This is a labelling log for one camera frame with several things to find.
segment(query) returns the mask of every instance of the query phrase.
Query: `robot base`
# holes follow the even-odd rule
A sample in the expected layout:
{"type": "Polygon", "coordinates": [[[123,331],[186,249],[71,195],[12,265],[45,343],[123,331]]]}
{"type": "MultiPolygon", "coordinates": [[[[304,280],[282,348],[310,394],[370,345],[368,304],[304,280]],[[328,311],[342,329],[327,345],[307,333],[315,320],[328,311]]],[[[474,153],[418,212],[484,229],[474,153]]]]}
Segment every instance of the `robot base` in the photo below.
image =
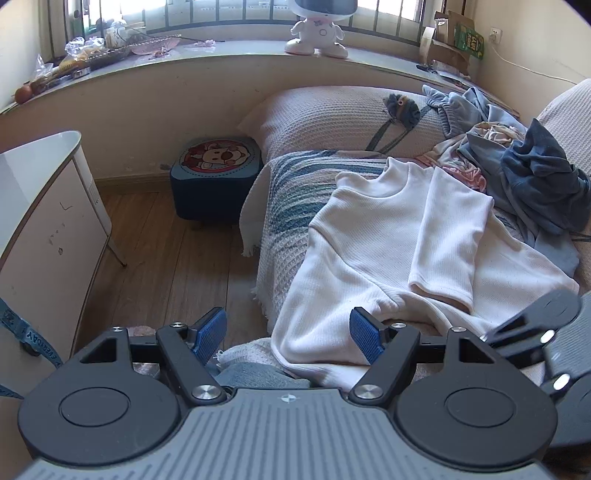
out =
{"type": "MultiPolygon", "coordinates": [[[[303,42],[300,38],[292,38],[285,44],[285,51],[294,55],[313,55],[315,48],[308,42],[303,42]]],[[[349,56],[347,49],[337,42],[328,47],[319,48],[319,52],[325,57],[334,57],[336,59],[345,59],[349,56]]]]}

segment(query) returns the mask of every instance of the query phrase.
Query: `window sill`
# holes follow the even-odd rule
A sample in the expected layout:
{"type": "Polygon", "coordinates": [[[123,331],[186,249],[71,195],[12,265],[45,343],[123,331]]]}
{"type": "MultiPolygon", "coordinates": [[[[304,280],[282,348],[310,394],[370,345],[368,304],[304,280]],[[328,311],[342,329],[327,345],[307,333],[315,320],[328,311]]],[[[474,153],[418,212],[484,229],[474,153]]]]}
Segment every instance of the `window sill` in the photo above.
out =
{"type": "MultiPolygon", "coordinates": [[[[61,85],[54,87],[51,90],[46,90],[40,95],[29,100],[27,103],[34,102],[45,95],[51,95],[52,93],[57,92],[58,90],[68,88],[72,85],[75,85],[76,83],[87,82],[105,75],[115,74],[117,72],[121,72],[128,69],[146,67],[149,65],[166,63],[169,61],[189,61],[206,57],[232,57],[238,55],[289,56],[289,54],[285,53],[284,51],[284,45],[284,41],[277,40],[232,40],[218,42],[216,43],[216,46],[212,48],[195,48],[192,47],[190,44],[177,46],[176,48],[170,51],[170,54],[168,56],[161,59],[151,59],[152,55],[137,56],[131,54],[125,60],[101,68],[99,70],[95,70],[94,72],[90,72],[90,74],[79,79],[70,80],[68,82],[62,83],[61,85]]],[[[406,60],[399,57],[386,55],[383,53],[375,53],[368,50],[361,50],[358,48],[348,47],[348,51],[349,58],[346,60],[322,57],[318,54],[315,54],[314,57],[317,58],[318,61],[345,61],[348,63],[366,65],[372,69],[378,69],[383,72],[389,72],[392,74],[408,77],[414,80],[419,80],[421,82],[427,82],[431,85],[441,86],[443,89],[448,91],[455,91],[459,93],[463,93],[465,91],[465,89],[444,80],[444,78],[438,74],[418,70],[416,67],[417,62],[415,61],[406,60]]],[[[476,86],[475,84],[470,83],[466,80],[463,80],[463,82],[468,86],[476,86]]],[[[491,101],[497,103],[500,107],[506,109],[513,115],[518,115],[518,112],[516,112],[503,102],[501,102],[498,98],[488,93],[487,96],[491,101]]],[[[9,111],[18,107],[19,106],[16,103],[12,103],[6,106],[3,110],[0,110],[0,115],[5,115],[9,111]]]]}

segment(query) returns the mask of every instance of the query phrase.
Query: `stool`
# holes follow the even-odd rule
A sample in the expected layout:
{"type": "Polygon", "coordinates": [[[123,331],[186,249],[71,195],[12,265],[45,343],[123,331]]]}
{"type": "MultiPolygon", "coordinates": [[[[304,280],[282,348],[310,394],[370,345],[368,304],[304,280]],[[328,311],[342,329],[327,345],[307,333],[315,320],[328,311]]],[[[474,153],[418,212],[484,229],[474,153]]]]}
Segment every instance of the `stool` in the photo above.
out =
{"type": "Polygon", "coordinates": [[[236,223],[261,167],[261,150],[252,138],[192,141],[170,170],[177,215],[236,223]]]}

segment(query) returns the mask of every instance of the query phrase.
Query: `lanyard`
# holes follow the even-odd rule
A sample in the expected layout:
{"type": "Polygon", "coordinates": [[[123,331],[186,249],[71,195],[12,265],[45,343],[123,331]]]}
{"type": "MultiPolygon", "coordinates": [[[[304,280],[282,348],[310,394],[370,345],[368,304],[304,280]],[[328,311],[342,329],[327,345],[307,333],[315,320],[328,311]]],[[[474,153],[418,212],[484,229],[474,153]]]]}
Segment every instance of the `lanyard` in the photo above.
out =
{"type": "MultiPolygon", "coordinates": [[[[25,319],[14,313],[2,299],[0,299],[0,323],[10,330],[19,342],[29,345],[32,350],[47,358],[54,367],[58,368],[62,365],[60,356],[51,344],[25,319]]],[[[0,385],[0,397],[22,398],[18,393],[2,385],[0,385]]]]}

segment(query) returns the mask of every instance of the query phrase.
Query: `window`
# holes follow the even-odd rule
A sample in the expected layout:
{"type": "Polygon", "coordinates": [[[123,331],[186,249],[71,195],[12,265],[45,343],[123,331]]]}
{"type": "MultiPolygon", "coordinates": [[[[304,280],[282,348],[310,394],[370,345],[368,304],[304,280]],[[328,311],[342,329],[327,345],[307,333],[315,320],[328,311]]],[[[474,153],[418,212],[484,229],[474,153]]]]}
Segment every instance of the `window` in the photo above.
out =
{"type": "MultiPolygon", "coordinates": [[[[147,33],[205,25],[285,24],[297,21],[287,0],[66,0],[74,36],[101,34],[99,19],[122,15],[128,24],[145,22],[147,33]]],[[[437,0],[358,0],[344,30],[418,45],[426,4],[437,0]]]]}

